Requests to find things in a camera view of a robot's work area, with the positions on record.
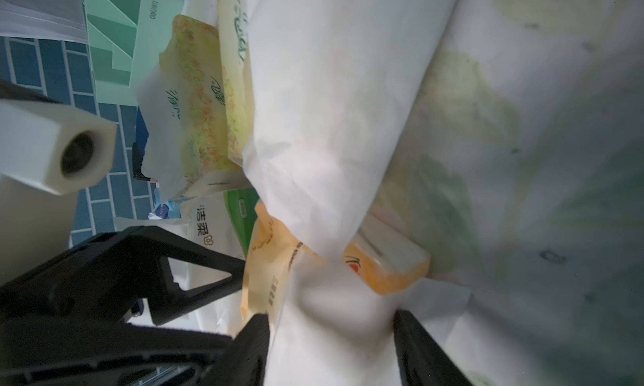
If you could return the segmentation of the blue cartoon tissue pack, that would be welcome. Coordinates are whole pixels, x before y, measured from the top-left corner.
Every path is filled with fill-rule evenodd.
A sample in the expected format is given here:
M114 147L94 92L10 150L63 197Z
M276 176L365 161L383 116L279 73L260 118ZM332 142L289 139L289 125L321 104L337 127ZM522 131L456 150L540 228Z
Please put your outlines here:
M172 200L162 203L159 188L157 187L153 188L153 202L154 208L149 213L149 220L181 218L180 203Z

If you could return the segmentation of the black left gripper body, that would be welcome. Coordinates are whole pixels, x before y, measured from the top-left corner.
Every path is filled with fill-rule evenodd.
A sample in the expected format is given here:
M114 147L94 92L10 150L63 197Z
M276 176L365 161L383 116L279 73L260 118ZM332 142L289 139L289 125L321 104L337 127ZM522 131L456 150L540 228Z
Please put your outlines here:
M169 327L180 307L149 306L151 325L106 308L1 307L3 385L133 385L178 369L167 385L195 385L233 343L228 335Z

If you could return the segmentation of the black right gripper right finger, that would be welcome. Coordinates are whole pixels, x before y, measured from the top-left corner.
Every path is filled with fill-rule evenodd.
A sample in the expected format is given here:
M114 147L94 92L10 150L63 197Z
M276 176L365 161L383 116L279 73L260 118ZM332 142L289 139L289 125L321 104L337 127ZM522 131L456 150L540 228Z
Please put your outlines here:
M397 310L393 330L403 386L472 386L411 312Z

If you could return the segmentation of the yellow white tissue pack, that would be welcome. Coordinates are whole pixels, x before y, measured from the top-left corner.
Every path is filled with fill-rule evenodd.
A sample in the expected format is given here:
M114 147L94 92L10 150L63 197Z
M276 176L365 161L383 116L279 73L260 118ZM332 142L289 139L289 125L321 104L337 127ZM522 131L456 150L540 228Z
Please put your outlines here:
M247 188L228 156L226 99L216 27L174 17L159 62L140 84L139 108L149 137L142 173L163 202Z

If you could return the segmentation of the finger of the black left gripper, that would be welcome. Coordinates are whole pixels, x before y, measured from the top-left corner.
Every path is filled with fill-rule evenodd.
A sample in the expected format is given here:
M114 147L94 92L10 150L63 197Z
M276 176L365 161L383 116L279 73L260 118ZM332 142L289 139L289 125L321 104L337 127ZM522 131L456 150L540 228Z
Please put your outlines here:
M226 278L182 290L169 262L223 271ZM1 288L1 317L79 318L116 323L142 299L161 326L241 290L243 260L155 226L102 233Z

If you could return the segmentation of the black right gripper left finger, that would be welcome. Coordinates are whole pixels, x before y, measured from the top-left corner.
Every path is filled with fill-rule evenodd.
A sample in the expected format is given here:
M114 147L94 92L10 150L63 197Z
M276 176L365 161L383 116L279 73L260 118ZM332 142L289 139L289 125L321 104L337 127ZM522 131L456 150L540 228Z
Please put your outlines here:
M269 344L268 314L255 314L199 385L262 386Z

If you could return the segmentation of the orange white tissue pack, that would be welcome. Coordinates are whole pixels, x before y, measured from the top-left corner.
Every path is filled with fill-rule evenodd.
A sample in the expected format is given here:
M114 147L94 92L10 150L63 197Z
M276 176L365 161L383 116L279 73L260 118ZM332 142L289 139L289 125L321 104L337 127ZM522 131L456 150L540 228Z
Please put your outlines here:
M248 248L241 289L243 324L267 314L277 325L287 289L295 275L318 275L337 264L300 242L285 224L273 218L263 202L254 208L257 219ZM340 262L377 295L409 288L429 273L430 253L384 221L368 214Z

